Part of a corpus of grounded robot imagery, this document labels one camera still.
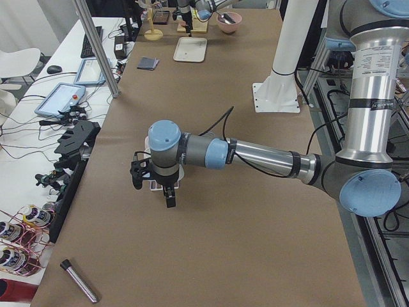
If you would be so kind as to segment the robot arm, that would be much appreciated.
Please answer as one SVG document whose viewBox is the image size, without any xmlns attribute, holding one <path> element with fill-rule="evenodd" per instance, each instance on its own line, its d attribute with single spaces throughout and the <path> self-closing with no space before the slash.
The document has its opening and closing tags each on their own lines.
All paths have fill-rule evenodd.
<svg viewBox="0 0 409 307">
<path fill-rule="evenodd" d="M 227 7 L 236 3 L 234 0 L 204 0 L 204 1 L 189 1 L 189 0 L 177 0 L 177 6 L 173 12 L 173 20 L 176 20 L 178 16 L 181 16 L 184 21 L 184 28 L 186 33 L 190 36 L 193 30 L 193 21 L 191 8 L 195 8 L 199 19 L 205 20 L 212 16 L 212 13 L 217 12 L 219 9 Z"/>
<path fill-rule="evenodd" d="M 182 164 L 222 169 L 235 161 L 273 177 L 297 178 L 359 216 L 380 216 L 398 203 L 401 184 L 391 171 L 386 147 L 399 55 L 408 38 L 408 2 L 331 1 L 326 38 L 355 46 L 341 151 L 334 158 L 302 155 L 233 138 L 183 133 L 174 122 L 161 120 L 148 131 L 149 169 L 162 185 L 168 207 L 176 204 L 173 185 Z"/>
</svg>

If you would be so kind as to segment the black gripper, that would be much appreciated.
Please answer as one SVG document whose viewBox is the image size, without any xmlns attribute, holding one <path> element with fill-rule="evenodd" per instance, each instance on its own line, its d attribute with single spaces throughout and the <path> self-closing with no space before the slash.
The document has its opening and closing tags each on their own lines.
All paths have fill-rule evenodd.
<svg viewBox="0 0 409 307">
<path fill-rule="evenodd" d="M 178 185 L 179 173 L 172 175 L 160 175 L 155 173 L 154 179 L 163 188 L 164 197 L 166 199 L 166 207 L 173 208 L 176 206 L 175 186 Z"/>
<path fill-rule="evenodd" d="M 192 24 L 192 14 L 190 10 L 187 13 L 182 13 L 181 10 L 177 8 L 172 13 L 172 17 L 173 17 L 173 20 L 177 20 L 178 17 L 181 17 L 182 21 L 184 21 L 183 27 L 185 28 L 186 32 L 192 31 L 193 24 Z"/>
</svg>

